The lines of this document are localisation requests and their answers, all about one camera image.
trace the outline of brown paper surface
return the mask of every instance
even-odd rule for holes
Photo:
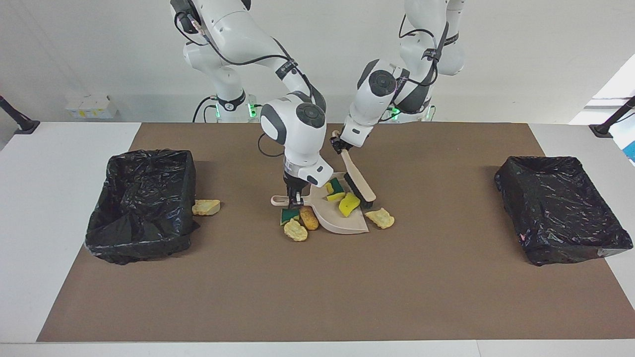
[[[338,127],[332,126],[329,132]],[[351,156],[396,218],[381,231],[279,226],[282,158],[258,125],[143,124],[136,149],[188,149],[197,198],[192,247],[116,266],[84,248],[39,341],[341,341],[635,338],[635,313],[603,259],[528,263],[493,176],[543,155],[527,125],[380,125]],[[264,140],[271,154],[281,148]],[[342,160],[325,145],[336,171]]]

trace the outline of food scrap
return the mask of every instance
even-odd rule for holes
[[[368,212],[364,215],[381,229],[390,228],[395,223],[395,217],[391,216],[390,213],[383,208],[379,211]]]
[[[319,227],[319,221],[313,212],[313,208],[309,206],[300,207],[300,217],[308,230],[315,231]]]
[[[217,199],[197,199],[192,207],[195,216],[212,216],[220,211],[220,201]]]
[[[296,242],[305,241],[309,237],[309,232],[307,232],[307,229],[302,227],[300,222],[295,219],[290,220],[287,224],[284,225],[284,233],[287,235],[287,237],[293,239]]]

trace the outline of black trash bag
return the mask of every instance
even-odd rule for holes
[[[633,248],[577,158],[511,157],[495,181],[519,242],[536,266],[578,263]]]
[[[161,258],[190,247],[196,169],[189,151],[133,151],[108,161],[86,248],[110,263]]]

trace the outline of toast piece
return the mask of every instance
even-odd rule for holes
[[[212,216],[220,211],[220,201],[217,199],[197,199],[192,207],[195,216]]]
[[[395,223],[395,217],[391,216],[390,213],[383,208],[379,211],[368,212],[364,215],[381,229],[390,228]]]
[[[300,222],[296,221],[295,219],[290,220],[289,223],[284,225],[284,233],[287,235],[287,237],[293,239],[296,242],[303,242],[309,237],[309,232],[307,232],[307,229],[302,227]]]

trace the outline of black pole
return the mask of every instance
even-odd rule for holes
[[[611,126],[620,121],[620,119],[622,119],[622,117],[624,117],[626,113],[633,110],[634,107],[635,97],[632,97],[620,109],[617,109],[617,112],[615,112],[615,114],[608,118],[608,120],[605,121],[604,124],[589,125],[589,128],[591,128],[591,131],[593,131],[593,133],[598,138],[612,138],[613,136],[608,132],[611,129]]]
[[[21,112],[18,112],[9,102],[7,102],[3,96],[0,95],[0,108],[2,108],[20,127],[19,130],[16,130],[16,134],[31,134],[35,131],[37,126],[39,125],[39,121],[31,120],[27,118]]]

